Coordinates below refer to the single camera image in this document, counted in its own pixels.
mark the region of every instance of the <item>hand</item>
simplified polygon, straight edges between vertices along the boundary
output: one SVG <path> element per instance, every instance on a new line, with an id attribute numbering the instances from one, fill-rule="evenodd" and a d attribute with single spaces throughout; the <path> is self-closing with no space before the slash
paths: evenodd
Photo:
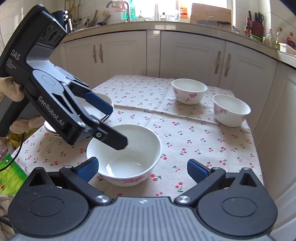
<path id="1" fill-rule="evenodd" d="M 0 101 L 4 95 L 15 102 L 20 102 L 25 97 L 22 86 L 17 84 L 13 77 L 0 78 Z M 19 119 L 14 121 L 9 129 L 15 134 L 22 134 L 42 126 L 44 121 L 45 119 L 42 116 L 33 117 L 31 120 Z"/>
<path id="2" fill-rule="evenodd" d="M 0 100 L 4 95 L 15 102 L 20 102 L 25 97 L 22 86 L 13 77 L 0 78 Z"/>

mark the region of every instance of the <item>stacked plate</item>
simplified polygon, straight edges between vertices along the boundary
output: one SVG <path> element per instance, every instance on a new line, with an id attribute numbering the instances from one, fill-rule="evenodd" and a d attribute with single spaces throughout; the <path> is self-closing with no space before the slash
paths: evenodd
<path id="1" fill-rule="evenodd" d="M 104 94 L 99 94 L 99 93 L 96 93 L 96 95 L 101 99 L 103 99 L 104 101 L 106 101 L 108 104 L 110 104 L 113 107 L 113 111 L 114 111 L 114 104 L 110 97 Z M 79 97 L 76 97 L 76 98 L 80 102 L 80 104 L 84 107 L 84 109 L 87 111 L 88 114 L 95 116 L 96 118 L 100 119 L 103 122 L 106 122 L 112 115 L 112 114 L 111 115 L 104 114 L 103 112 L 98 110 L 96 107 L 86 102 L 86 100 L 83 98 L 79 98 Z M 51 134 L 52 136 L 61 138 L 60 135 L 55 131 L 55 129 L 47 121 L 45 121 L 44 127 L 48 131 L 48 133 Z"/>

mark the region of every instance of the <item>sink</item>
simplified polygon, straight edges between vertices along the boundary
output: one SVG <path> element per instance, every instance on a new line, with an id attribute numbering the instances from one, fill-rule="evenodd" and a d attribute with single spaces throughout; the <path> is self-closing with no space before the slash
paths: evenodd
<path id="1" fill-rule="evenodd" d="M 131 22 L 142 22 L 145 21 L 145 19 L 149 20 L 149 21 L 153 21 L 153 18 L 132 18 Z"/>

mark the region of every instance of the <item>countertop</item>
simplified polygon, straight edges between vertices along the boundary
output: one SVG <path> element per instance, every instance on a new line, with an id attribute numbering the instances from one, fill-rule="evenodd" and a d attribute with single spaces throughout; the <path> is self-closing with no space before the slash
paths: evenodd
<path id="1" fill-rule="evenodd" d="M 273 59 L 285 63 L 296 69 L 296 58 L 293 55 L 286 54 L 275 49 L 245 37 L 241 34 L 229 32 L 224 29 L 215 28 L 201 24 L 180 23 L 180 22 L 160 22 L 160 21 L 143 21 L 143 22 L 129 22 L 116 23 L 100 27 L 91 27 L 68 34 L 61 43 L 66 43 L 76 39 L 81 39 L 89 36 L 108 34 L 123 31 L 145 31 L 145 30 L 165 30 L 178 31 L 190 34 L 200 34 L 204 36 L 214 37 L 225 41 L 233 42 L 250 49 L 261 52 Z"/>

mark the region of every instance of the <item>cherry print tablecloth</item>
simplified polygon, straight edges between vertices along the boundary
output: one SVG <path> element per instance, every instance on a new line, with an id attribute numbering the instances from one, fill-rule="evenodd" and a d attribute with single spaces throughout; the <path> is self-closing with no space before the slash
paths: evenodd
<path id="1" fill-rule="evenodd" d="M 237 128 L 220 125 L 214 118 L 212 96 L 232 92 L 209 87 L 200 104 L 183 105 L 174 98 L 172 80 L 118 75 L 94 88 L 112 98 L 115 112 L 109 125 L 134 123 L 147 126 L 160 137 L 163 150 L 151 176 L 133 187 L 118 187 L 96 175 L 90 184 L 110 197 L 171 196 L 172 199 L 195 185 L 186 165 L 194 158 L 208 167 L 228 172 L 251 167 L 261 178 L 253 138 L 246 121 Z M 35 167 L 57 171 L 64 165 L 76 166 L 86 160 L 90 139 L 68 145 L 41 127 L 23 145 L 16 159 L 29 174 Z"/>

